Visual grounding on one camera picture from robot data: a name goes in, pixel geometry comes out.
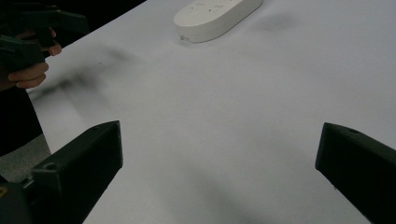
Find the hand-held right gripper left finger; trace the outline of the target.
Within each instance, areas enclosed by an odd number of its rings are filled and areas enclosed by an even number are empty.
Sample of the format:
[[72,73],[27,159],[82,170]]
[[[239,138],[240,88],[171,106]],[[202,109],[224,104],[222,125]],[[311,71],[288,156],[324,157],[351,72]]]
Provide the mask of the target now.
[[38,224],[82,224],[123,165],[120,123],[91,127],[32,169]]

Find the white power strip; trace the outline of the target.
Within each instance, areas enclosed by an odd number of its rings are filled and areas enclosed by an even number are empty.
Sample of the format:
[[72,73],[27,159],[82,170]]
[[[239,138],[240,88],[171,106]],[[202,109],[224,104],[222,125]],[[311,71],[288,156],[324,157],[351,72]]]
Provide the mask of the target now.
[[182,40],[203,43],[230,31],[263,3],[263,0],[194,0],[173,19]]

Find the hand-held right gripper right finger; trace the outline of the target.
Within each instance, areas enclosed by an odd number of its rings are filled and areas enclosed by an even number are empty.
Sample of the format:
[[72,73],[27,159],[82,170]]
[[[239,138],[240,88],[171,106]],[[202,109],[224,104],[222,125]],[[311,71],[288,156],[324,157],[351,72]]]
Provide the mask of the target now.
[[324,123],[315,167],[372,224],[396,224],[396,150]]

